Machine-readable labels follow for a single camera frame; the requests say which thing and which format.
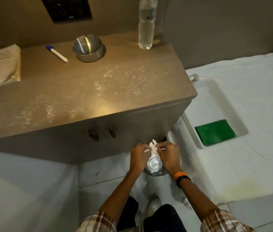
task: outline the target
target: wall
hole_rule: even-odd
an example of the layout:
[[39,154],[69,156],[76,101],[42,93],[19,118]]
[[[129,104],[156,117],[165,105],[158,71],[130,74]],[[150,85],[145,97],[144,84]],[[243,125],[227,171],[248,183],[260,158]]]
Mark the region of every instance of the wall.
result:
[[167,0],[163,29],[186,69],[270,53],[273,0]]
[[0,153],[0,231],[75,231],[77,166]]
[[92,19],[54,24],[41,0],[0,0],[0,47],[70,41],[138,28],[139,0],[88,0]]

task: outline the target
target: green sponge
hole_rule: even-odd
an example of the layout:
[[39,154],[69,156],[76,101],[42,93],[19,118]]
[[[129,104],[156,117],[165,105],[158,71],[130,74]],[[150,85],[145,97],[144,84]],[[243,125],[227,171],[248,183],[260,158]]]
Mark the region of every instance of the green sponge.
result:
[[219,120],[213,123],[197,126],[195,129],[205,146],[235,138],[235,132],[226,120]]

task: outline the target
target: shirt sleeve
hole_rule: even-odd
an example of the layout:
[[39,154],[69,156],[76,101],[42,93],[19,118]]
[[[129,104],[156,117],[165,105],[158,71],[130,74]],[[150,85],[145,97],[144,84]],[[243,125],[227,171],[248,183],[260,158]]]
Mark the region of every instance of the shirt sleeve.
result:
[[239,222],[231,212],[212,211],[202,222],[201,232],[256,232],[253,228]]
[[115,221],[104,212],[87,217],[76,232],[116,232]]

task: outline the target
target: cabinet handle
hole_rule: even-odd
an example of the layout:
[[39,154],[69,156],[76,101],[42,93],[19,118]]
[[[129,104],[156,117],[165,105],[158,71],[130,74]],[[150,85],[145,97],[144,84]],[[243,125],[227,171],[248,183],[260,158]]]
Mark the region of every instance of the cabinet handle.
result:
[[99,134],[95,129],[88,130],[89,137],[91,137],[95,142],[99,141]]
[[112,136],[112,138],[116,138],[116,133],[115,133],[115,131],[112,129],[111,126],[109,127],[109,133],[110,133],[110,135]]

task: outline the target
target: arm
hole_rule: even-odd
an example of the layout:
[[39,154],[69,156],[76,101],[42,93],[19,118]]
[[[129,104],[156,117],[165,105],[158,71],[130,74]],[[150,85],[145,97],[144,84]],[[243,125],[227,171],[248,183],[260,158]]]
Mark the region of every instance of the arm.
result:
[[152,148],[147,144],[138,144],[131,150],[130,169],[123,181],[100,207],[99,211],[109,215],[117,224],[134,183],[146,167]]
[[[176,173],[182,172],[179,148],[172,143],[166,142],[165,151],[163,151],[161,150],[162,146],[163,143],[156,145],[156,147],[158,147],[158,153],[164,164],[164,167],[173,177]],[[180,187],[186,195],[188,201],[191,203],[193,210],[196,212],[201,222],[211,211],[215,209],[219,210],[219,208],[189,179],[181,180]]]

